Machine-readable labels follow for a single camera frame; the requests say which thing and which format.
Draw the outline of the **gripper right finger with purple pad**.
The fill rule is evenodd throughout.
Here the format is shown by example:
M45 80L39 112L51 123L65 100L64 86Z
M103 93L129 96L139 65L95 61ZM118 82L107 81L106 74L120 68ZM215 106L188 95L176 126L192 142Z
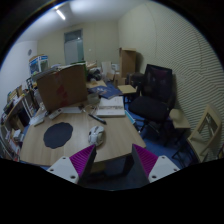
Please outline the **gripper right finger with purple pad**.
M179 168L167 156L156 156L136 144L132 145L132 157L149 183L179 171Z

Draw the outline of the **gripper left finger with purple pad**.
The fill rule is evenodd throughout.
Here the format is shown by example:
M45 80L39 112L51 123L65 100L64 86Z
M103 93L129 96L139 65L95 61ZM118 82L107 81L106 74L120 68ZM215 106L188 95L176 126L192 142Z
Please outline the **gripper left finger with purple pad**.
M96 145L90 145L70 157L62 156L47 171L74 184L89 175L96 157Z

